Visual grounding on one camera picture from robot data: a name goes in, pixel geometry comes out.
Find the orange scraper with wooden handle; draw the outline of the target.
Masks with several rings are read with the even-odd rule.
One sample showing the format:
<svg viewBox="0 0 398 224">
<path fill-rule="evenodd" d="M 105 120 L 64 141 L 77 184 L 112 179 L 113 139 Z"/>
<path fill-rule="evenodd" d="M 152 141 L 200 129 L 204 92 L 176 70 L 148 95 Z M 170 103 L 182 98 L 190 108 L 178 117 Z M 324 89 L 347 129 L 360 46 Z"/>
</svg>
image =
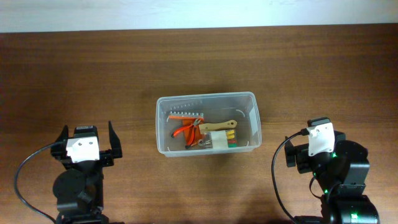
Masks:
<svg viewBox="0 0 398 224">
<path fill-rule="evenodd" d="M 183 126 L 188 125 L 190 122 L 193 120 L 183 120 L 182 124 Z M 198 135 L 198 140 L 201 139 L 201 137 L 204 136 L 205 133 L 208 133 L 210 131 L 220 131 L 220 130 L 226 130 L 226 129 L 235 129 L 237 126 L 238 122 L 235 120 L 229 120 L 225 121 L 223 123 L 204 123 L 200 124 L 198 127 L 199 130 L 199 135 Z"/>
</svg>

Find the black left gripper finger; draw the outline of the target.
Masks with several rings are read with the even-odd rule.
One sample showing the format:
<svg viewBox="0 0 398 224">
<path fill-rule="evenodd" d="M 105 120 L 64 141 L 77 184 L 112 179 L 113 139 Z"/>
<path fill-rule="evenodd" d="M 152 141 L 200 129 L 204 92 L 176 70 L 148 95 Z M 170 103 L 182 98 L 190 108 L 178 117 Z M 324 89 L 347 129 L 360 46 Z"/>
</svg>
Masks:
<svg viewBox="0 0 398 224">
<path fill-rule="evenodd" d="M 53 146 L 51 147 L 51 151 L 66 151 L 66 145 L 69 138 L 68 133 L 69 133 L 68 126 L 65 125 L 60 135 L 58 136 Z"/>
<path fill-rule="evenodd" d="M 109 143 L 113 152 L 121 152 L 121 142 L 116 134 L 115 130 L 113 129 L 113 125 L 111 121 L 108 121 L 108 129 L 109 129 Z"/>
</svg>

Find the clear plastic container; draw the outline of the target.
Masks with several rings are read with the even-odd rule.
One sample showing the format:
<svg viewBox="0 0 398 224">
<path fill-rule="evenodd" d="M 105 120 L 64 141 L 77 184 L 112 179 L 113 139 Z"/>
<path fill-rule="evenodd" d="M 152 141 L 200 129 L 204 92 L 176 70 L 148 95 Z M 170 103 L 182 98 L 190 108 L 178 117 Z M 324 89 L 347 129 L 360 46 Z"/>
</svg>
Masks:
<svg viewBox="0 0 398 224">
<path fill-rule="evenodd" d="M 204 123 L 238 122 L 236 128 L 237 146 L 226 149 L 204 149 L 198 145 L 185 149 L 185 138 L 171 134 L 182 127 L 179 119 L 168 119 L 171 111 L 204 114 Z M 256 98 L 251 92 L 213 93 L 161 97 L 156 106 L 156 138 L 158 151 L 167 157 L 199 156 L 249 152 L 262 144 L 261 120 Z"/>
</svg>

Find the red handled cutting pliers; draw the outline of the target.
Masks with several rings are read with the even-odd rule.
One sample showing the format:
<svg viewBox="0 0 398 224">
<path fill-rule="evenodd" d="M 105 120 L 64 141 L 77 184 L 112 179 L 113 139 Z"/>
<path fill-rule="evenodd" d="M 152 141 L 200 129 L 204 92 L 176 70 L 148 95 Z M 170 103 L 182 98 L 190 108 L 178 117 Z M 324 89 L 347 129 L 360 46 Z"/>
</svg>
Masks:
<svg viewBox="0 0 398 224">
<path fill-rule="evenodd" d="M 201 123 L 201 119 L 197 118 L 190 122 L 188 125 L 182 126 L 178 129 L 176 129 L 172 134 L 172 138 L 176 138 L 179 134 L 184 134 L 185 135 L 185 149 L 190 149 L 194 145 L 197 144 L 198 142 L 198 135 L 199 135 L 199 130 L 198 127 Z"/>
</svg>

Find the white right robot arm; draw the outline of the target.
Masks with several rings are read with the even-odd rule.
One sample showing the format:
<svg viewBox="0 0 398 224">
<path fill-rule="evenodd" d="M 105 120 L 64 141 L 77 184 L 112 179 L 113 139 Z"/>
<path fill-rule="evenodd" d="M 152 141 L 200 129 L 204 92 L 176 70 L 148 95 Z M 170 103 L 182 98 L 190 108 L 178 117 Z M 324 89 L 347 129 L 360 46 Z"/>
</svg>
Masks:
<svg viewBox="0 0 398 224">
<path fill-rule="evenodd" d="M 370 169 L 368 150 L 336 131 L 329 118 L 310 119 L 300 131 L 308 143 L 285 144 L 287 167 L 312 173 L 322 190 L 320 217 L 296 216 L 296 223 L 379 223 L 375 205 L 364 194 Z"/>
</svg>

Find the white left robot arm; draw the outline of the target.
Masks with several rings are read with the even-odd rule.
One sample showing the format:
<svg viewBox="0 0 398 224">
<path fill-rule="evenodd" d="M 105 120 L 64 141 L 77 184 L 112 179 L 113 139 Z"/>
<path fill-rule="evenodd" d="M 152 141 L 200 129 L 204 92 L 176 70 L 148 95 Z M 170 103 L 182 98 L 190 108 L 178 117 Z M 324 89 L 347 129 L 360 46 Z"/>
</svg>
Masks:
<svg viewBox="0 0 398 224">
<path fill-rule="evenodd" d="M 51 156 L 62 163 L 65 171 L 53 183 L 57 199 L 56 223 L 107 224 L 103 214 L 103 169 L 114 165 L 122 158 L 123 151 L 118 135 L 111 122 L 108 123 L 111 148 L 100 150 L 96 126 L 80 126 L 69 136 L 65 126 L 51 147 Z"/>
</svg>

